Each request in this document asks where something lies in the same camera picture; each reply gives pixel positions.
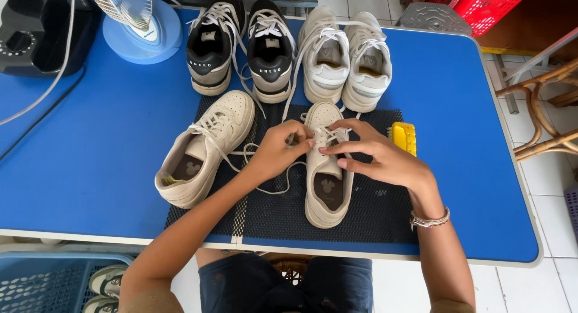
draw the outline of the navy shorts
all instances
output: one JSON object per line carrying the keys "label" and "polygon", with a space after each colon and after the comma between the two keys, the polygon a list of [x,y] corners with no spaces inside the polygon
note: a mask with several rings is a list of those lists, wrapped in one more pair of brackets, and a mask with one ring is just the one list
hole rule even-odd
{"label": "navy shorts", "polygon": [[293,286],[255,253],[242,253],[199,269],[203,313],[372,312],[372,262],[316,257]]}

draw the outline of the bracelet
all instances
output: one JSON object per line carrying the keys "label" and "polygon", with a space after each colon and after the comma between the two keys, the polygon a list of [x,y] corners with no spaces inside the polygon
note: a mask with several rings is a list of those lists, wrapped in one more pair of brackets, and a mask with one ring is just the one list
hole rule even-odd
{"label": "bracelet", "polygon": [[450,208],[448,208],[446,206],[443,206],[443,208],[446,210],[446,214],[444,215],[444,217],[442,217],[440,219],[422,219],[422,218],[417,217],[412,210],[413,218],[409,221],[409,225],[411,225],[412,231],[413,231],[413,226],[415,226],[415,225],[421,226],[421,227],[426,227],[426,228],[431,228],[434,226],[440,226],[440,225],[445,224],[447,221],[450,220]]}

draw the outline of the sneaker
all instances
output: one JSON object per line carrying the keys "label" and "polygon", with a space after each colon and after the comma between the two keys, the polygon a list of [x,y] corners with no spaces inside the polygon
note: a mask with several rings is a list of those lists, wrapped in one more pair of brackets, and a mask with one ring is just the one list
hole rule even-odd
{"label": "sneaker", "polygon": [[154,178],[161,196],[184,209],[203,201],[221,161],[225,159],[233,167],[227,154],[247,137],[254,117],[251,96],[242,91],[222,95],[175,140]]}
{"label": "sneaker", "polygon": [[91,298],[82,309],[82,313],[116,313],[119,311],[119,300],[98,295]]}
{"label": "sneaker", "polygon": [[213,0],[192,21],[185,53],[192,87],[200,94],[214,96],[227,90],[231,59],[239,72],[235,52],[246,25],[242,0]]}
{"label": "sneaker", "polygon": [[351,158],[348,153],[325,155],[319,147],[330,147],[348,141],[347,130],[329,130],[328,126],[343,119],[332,102],[315,103],[307,112],[305,125],[315,133],[315,146],[307,154],[307,196],[305,216],[318,228],[332,228],[342,220],[351,200],[353,172],[337,166],[338,158]]}
{"label": "sneaker", "polygon": [[247,61],[253,93],[264,103],[285,101],[291,92],[295,41],[287,20],[269,0],[257,0],[249,14]]}
{"label": "sneaker", "polygon": [[115,264],[98,270],[90,278],[90,290],[103,296],[119,299],[120,284],[127,268],[126,264]]}
{"label": "sneaker", "polygon": [[351,21],[366,25],[349,25],[345,28],[349,39],[351,70],[341,100],[346,108],[366,113],[375,109],[390,85],[390,50],[378,20],[372,14],[362,12],[353,16]]}
{"label": "sneaker", "polygon": [[317,6],[299,31],[297,45],[303,57],[303,89],[312,103],[337,103],[349,74],[349,41],[334,24],[336,21],[329,6]]}

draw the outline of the anti-slip mat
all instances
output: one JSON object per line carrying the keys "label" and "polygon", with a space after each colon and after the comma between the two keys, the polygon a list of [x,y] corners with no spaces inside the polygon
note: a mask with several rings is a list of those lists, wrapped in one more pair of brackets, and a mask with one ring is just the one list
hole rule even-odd
{"label": "anti-slip mat", "polygon": [[[197,111],[199,119],[206,109],[218,98],[203,96]],[[246,143],[257,145],[271,126],[281,122],[283,103],[262,103],[267,119],[257,109],[255,121],[247,139],[236,150],[242,151]],[[299,120],[309,106],[290,105],[287,118]],[[343,116],[355,117],[356,113],[345,110]],[[360,118],[386,134],[387,128],[396,121],[403,121],[399,110],[373,110]],[[350,140],[359,140],[351,131]],[[372,157],[361,153],[351,156],[362,162],[371,162]],[[235,167],[241,169],[244,161],[241,155],[229,155]],[[298,161],[305,161],[301,156]],[[226,161],[222,161],[209,195],[219,190],[235,176]],[[329,229],[312,226],[305,217],[306,170],[305,165],[296,165],[289,172],[291,188],[276,196],[254,190],[243,197],[213,228],[213,234],[244,236],[269,239],[292,239],[301,241],[333,241],[354,243],[414,243],[417,233],[412,232],[409,220],[412,204],[405,187],[374,181],[364,175],[355,174],[349,210],[341,224]],[[282,191],[287,188],[285,172],[263,183],[261,189]],[[171,206],[166,219],[166,227],[174,223],[188,210]]]}

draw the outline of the black appliance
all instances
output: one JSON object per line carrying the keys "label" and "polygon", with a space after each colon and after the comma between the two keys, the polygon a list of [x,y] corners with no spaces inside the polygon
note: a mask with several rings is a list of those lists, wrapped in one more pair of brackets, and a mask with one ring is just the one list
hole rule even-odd
{"label": "black appliance", "polygon": [[[64,62],[72,0],[8,0],[0,27],[0,73],[55,77]],[[75,0],[68,65],[63,76],[84,63],[101,22],[93,0]]]}

